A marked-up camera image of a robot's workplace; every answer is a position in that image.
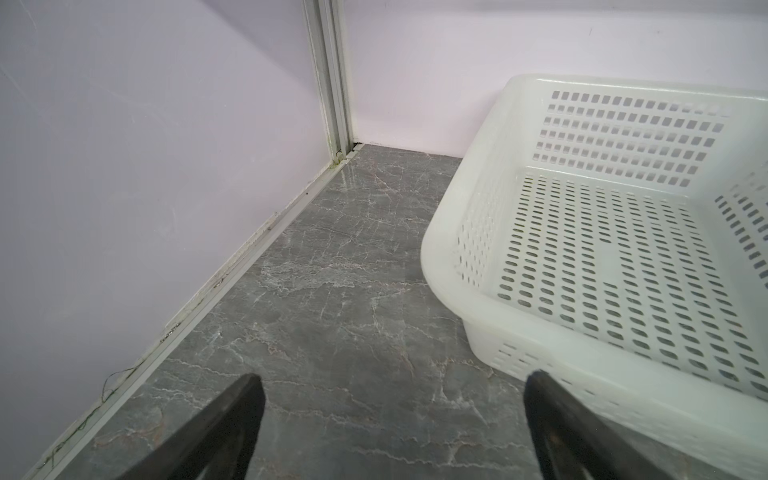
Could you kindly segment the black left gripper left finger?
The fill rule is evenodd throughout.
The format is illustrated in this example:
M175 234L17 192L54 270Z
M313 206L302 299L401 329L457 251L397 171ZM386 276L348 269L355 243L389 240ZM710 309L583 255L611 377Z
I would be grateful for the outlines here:
M240 376L122 479L243 479L253 458L266 394L261 377Z

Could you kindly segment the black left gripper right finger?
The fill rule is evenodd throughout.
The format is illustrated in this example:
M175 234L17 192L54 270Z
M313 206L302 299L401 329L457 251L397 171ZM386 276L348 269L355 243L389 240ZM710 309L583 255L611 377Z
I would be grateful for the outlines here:
M525 383L524 407L545 479L669 479L549 373Z

